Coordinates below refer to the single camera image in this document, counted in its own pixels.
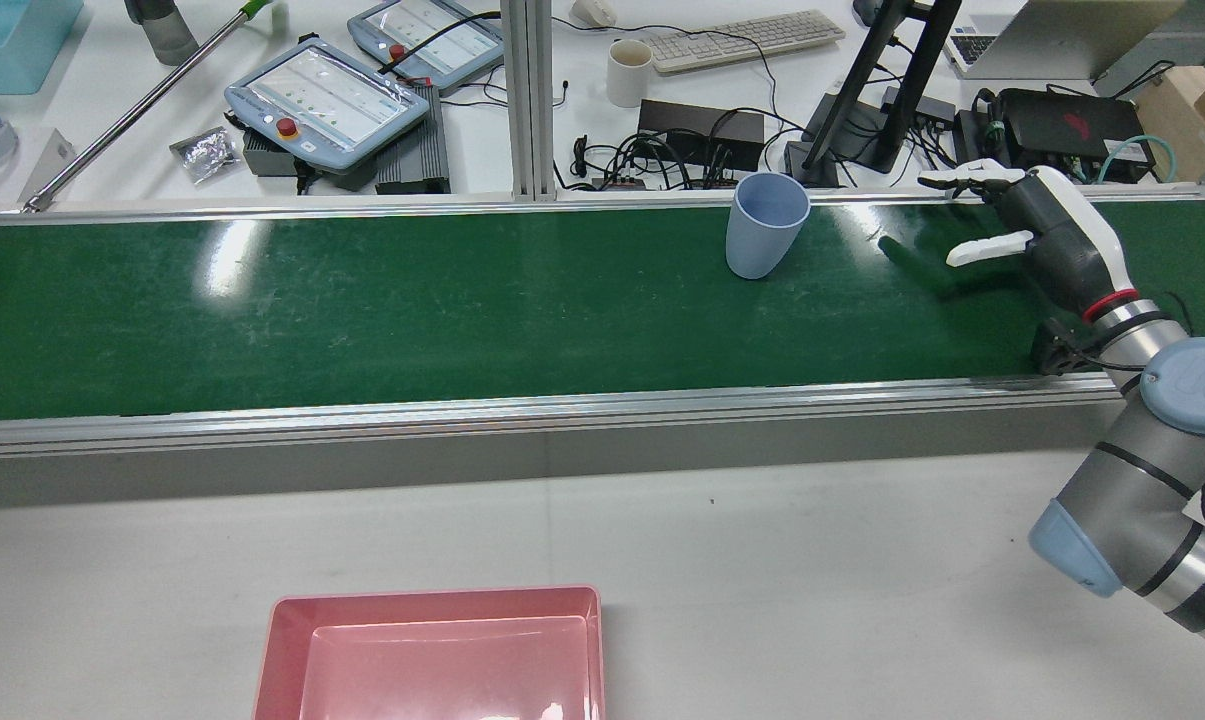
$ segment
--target laptop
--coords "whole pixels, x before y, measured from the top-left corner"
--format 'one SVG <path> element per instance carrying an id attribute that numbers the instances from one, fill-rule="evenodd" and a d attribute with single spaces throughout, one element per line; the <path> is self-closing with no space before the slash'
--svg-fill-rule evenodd
<path id="1" fill-rule="evenodd" d="M 1094 79 L 1185 0 L 1028 0 L 1019 13 L 971 14 L 944 53 L 969 79 Z"/>

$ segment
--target red emergency stop button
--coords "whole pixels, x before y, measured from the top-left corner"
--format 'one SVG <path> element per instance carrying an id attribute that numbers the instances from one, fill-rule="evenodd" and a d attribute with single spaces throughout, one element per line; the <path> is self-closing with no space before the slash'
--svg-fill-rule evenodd
<path id="1" fill-rule="evenodd" d="M 296 126 L 295 120 L 292 118 L 282 118 L 278 120 L 277 129 L 278 137 L 282 137 L 282 140 L 290 140 L 292 137 L 300 135 L 300 128 Z"/>

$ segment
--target robotic arm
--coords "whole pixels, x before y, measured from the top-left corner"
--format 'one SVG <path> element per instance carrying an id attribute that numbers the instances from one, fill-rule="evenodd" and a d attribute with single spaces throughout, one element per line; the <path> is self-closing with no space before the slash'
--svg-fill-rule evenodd
<path id="1" fill-rule="evenodd" d="M 1095 358 L 1125 411 L 1033 525 L 1033 550 L 1101 597 L 1125 585 L 1205 638 L 1205 338 L 1191 338 L 1128 277 L 1117 234 L 1058 170 L 977 160 L 922 184 L 971 190 L 1010 229 L 962 243 L 950 265 L 1023 254 L 1050 300 L 1103 338 Z"/>

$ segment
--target white mug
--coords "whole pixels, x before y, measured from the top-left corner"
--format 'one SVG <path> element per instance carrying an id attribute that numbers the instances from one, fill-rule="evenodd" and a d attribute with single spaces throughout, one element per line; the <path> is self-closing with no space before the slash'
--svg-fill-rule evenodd
<path id="1" fill-rule="evenodd" d="M 651 47 L 636 40 L 617 40 L 607 51 L 606 96 L 621 108 L 636 108 L 647 96 L 651 82 L 651 65 L 654 58 Z"/>

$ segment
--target green cable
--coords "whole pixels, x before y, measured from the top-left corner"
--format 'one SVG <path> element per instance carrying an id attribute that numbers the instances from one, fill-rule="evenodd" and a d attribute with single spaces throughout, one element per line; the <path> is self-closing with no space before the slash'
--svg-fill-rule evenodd
<path id="1" fill-rule="evenodd" d="M 1104 182 L 1105 176 L 1109 176 L 1109 165 L 1113 164 L 1113 159 L 1117 159 L 1118 152 L 1125 151 L 1127 146 L 1140 142 L 1141 140 L 1156 142 L 1163 146 L 1163 149 L 1166 151 L 1166 155 L 1170 157 L 1170 172 L 1166 173 L 1166 178 L 1163 182 L 1172 182 L 1175 179 L 1175 151 L 1172 151 L 1170 143 L 1156 135 L 1138 135 L 1134 137 L 1128 137 L 1117 147 L 1115 147 L 1113 152 L 1109 152 L 1109 158 L 1104 159 L 1104 164 L 1100 165 L 1100 173 L 1095 176 L 1095 181 L 1092 181 L 1092 184 L 1100 184 Z"/>

